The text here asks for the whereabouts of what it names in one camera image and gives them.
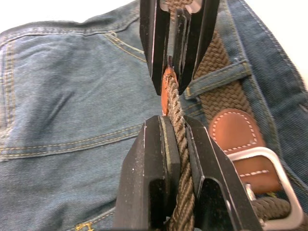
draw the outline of denim fabric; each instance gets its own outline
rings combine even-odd
[[[221,0],[217,30],[232,64],[191,83],[181,97],[185,114],[206,124],[198,95],[241,79],[307,211],[301,80],[244,3]],[[32,23],[2,33],[0,97],[1,226],[111,227],[123,159],[141,123],[161,114],[139,38],[139,3],[82,24]]]

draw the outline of white background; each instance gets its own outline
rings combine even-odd
[[[47,20],[84,22],[132,0],[2,0],[0,32]],[[272,31],[308,88],[308,0],[246,0]]]

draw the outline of jeans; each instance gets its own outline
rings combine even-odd
[[[231,65],[192,81],[181,97],[184,112],[207,125],[198,95],[240,79],[267,146],[308,212],[301,78],[242,0],[221,0],[216,28]],[[81,24],[3,32],[0,97],[2,227],[110,228],[121,164],[142,122],[161,114],[139,38],[139,2]]]

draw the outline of belt buckle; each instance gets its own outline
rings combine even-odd
[[[296,194],[293,191],[290,181],[286,173],[284,172],[280,160],[275,154],[275,152],[265,147],[256,147],[228,155],[231,161],[247,159],[255,156],[264,156],[273,163],[282,188],[284,189],[291,204],[291,212],[289,216],[283,219],[265,221],[264,224],[262,224],[263,230],[292,230],[297,228],[303,222],[304,213],[300,206],[300,203],[298,202]]]

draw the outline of brown leather tab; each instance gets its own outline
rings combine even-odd
[[[219,112],[210,123],[209,134],[226,154],[265,146],[255,120],[237,109]],[[250,183],[254,193],[276,192],[281,189],[275,167],[266,157],[255,156],[233,163],[242,182]]]

